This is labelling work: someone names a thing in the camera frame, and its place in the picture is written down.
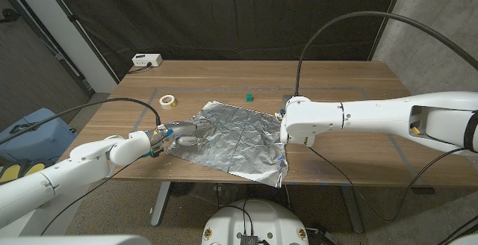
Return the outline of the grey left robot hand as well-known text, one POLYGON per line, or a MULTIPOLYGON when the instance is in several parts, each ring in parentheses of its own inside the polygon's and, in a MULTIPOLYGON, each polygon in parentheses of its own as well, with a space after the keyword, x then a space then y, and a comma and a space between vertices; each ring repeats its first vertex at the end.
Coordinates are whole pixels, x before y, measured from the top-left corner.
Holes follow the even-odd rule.
POLYGON ((174 140, 181 146, 192 146, 198 143, 198 138, 193 133, 207 127, 204 122, 169 122, 158 125, 152 130, 146 131, 151 144, 151 156, 158 157, 164 151, 163 143, 174 140))

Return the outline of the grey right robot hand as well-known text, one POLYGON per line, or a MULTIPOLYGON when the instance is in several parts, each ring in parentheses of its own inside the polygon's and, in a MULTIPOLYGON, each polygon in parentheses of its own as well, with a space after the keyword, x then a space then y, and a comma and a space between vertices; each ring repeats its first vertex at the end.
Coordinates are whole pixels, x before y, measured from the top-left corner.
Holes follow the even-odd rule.
POLYGON ((277 120, 279 123, 283 120, 283 117, 284 117, 285 114, 286 114, 286 105, 287 105, 288 101, 289 101, 290 99, 292 99, 293 97, 294 97, 294 95, 284 95, 284 96, 282 97, 282 106, 281 106, 279 112, 274 114, 276 120, 277 120))

